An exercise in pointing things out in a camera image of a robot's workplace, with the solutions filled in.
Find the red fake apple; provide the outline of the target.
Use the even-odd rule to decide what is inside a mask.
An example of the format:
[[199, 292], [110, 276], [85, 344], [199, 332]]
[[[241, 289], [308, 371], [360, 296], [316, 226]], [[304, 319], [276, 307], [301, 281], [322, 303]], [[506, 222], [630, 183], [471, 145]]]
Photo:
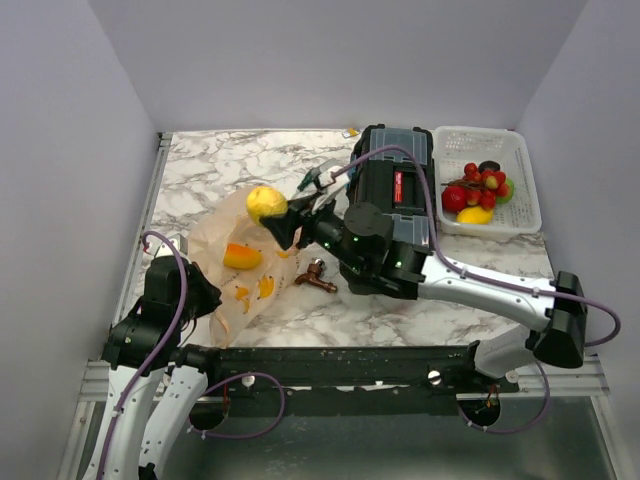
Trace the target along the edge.
[[444, 211], [457, 214], [467, 207], [466, 190], [461, 186], [448, 186], [441, 193]]

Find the yellow fake lemon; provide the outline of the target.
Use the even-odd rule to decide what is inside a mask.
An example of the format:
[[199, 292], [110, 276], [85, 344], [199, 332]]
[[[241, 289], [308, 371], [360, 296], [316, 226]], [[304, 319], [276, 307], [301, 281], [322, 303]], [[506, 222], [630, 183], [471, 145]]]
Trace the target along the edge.
[[486, 210], [482, 206], [467, 207], [456, 216], [456, 222], [471, 225], [487, 225], [493, 219], [494, 210]]

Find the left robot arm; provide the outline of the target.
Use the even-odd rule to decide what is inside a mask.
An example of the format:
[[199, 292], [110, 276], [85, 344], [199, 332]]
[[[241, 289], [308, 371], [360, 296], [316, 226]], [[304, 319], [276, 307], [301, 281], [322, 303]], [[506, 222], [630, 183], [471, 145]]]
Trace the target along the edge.
[[180, 343], [182, 327], [212, 313], [220, 296], [186, 258], [152, 260], [142, 296], [103, 350], [107, 401], [85, 478], [162, 476], [196, 400], [221, 385], [219, 353]]

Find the yellow fake pear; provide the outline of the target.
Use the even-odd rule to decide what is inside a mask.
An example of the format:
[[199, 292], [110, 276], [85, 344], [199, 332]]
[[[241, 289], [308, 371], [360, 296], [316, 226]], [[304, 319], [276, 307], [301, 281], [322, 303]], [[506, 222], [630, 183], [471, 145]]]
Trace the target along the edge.
[[246, 198], [247, 214], [256, 225], [266, 217], [284, 215], [287, 210], [286, 197], [273, 187], [257, 186]]

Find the orange fake fruit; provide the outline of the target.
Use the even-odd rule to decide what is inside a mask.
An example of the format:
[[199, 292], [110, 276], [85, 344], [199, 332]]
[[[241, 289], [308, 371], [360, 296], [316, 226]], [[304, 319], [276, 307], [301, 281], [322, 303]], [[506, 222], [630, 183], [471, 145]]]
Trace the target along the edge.
[[223, 256], [223, 265], [238, 270], [251, 270], [260, 265], [262, 254], [247, 245], [229, 243]]

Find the green fake guava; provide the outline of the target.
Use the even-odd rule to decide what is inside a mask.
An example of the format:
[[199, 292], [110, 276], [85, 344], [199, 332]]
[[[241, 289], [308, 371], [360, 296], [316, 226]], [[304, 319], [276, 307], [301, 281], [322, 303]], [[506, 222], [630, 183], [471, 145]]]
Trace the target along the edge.
[[496, 202], [498, 204], [508, 203], [515, 192], [515, 185], [510, 178], [506, 178], [496, 189]]

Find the red fake cherry tomatoes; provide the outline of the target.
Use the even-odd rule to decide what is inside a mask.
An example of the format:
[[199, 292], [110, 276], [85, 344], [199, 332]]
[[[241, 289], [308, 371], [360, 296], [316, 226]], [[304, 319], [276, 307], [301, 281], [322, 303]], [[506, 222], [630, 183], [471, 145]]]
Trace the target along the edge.
[[497, 172], [479, 173], [478, 165], [473, 162], [467, 163], [461, 178], [442, 183], [442, 186], [444, 189], [448, 186], [463, 187], [466, 190], [467, 207], [482, 206], [486, 210], [494, 209], [499, 205], [496, 202], [496, 189], [509, 177], [502, 169]]

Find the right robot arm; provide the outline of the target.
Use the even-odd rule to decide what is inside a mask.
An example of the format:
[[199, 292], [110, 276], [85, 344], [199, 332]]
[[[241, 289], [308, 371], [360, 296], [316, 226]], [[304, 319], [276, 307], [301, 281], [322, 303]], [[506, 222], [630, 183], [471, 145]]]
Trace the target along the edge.
[[439, 258], [428, 245], [397, 241], [390, 216], [355, 203], [337, 216], [314, 197], [253, 200], [250, 217], [283, 249], [315, 243], [338, 259], [358, 295], [428, 299], [462, 304], [515, 322], [515, 327], [472, 343], [460, 379], [480, 392], [511, 370], [534, 361], [576, 369], [584, 362], [586, 310], [573, 299], [579, 282], [562, 274], [550, 293], [547, 279], [516, 277]]

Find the orange translucent plastic bag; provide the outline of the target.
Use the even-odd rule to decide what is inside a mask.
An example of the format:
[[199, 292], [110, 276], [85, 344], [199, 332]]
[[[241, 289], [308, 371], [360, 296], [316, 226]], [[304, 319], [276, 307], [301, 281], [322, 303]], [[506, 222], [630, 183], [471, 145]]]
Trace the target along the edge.
[[[187, 236], [188, 258], [221, 291], [222, 304], [209, 315], [204, 343], [225, 348], [293, 283], [300, 265], [296, 249], [282, 250], [271, 233], [256, 225], [246, 211], [252, 187], [222, 200]], [[238, 270], [223, 265], [229, 243], [247, 245], [262, 254], [260, 265]]]

